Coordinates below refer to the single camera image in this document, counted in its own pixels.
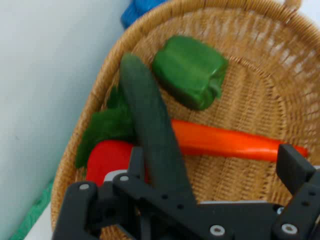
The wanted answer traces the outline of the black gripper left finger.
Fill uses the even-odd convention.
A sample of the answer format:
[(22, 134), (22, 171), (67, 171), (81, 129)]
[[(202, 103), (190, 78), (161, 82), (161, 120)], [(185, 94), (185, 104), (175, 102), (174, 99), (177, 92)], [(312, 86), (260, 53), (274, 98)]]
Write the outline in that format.
[(71, 184), (53, 231), (55, 240), (97, 240), (117, 225), (135, 240), (231, 240), (233, 230), (221, 217), (185, 198), (145, 183), (143, 152), (134, 147), (127, 172), (97, 186)]

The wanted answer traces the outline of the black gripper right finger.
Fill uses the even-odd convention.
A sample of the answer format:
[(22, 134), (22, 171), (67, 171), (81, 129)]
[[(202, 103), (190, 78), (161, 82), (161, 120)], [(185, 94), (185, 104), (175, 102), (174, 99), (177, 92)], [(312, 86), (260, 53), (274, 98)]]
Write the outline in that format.
[(292, 194), (272, 225), (274, 240), (320, 238), (320, 171), (289, 144), (278, 148), (276, 174)]

